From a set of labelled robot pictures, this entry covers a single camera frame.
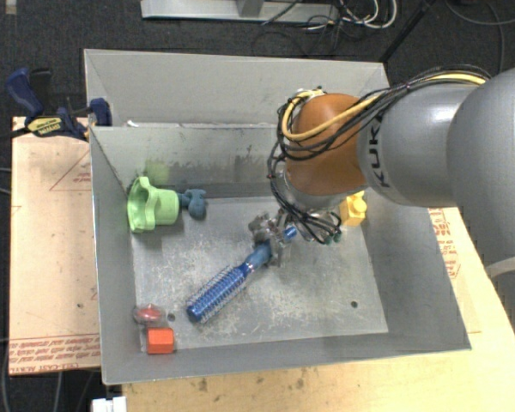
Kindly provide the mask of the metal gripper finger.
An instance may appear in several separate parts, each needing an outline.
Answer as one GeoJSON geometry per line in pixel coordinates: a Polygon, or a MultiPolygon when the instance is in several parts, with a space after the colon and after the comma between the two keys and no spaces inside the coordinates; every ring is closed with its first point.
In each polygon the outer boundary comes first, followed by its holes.
{"type": "Polygon", "coordinates": [[[257,247],[274,237],[276,219],[265,212],[257,215],[249,224],[248,230],[251,233],[252,245],[257,247]]]}
{"type": "Polygon", "coordinates": [[[271,256],[267,263],[269,267],[282,267],[290,258],[291,242],[270,239],[271,256]]]}

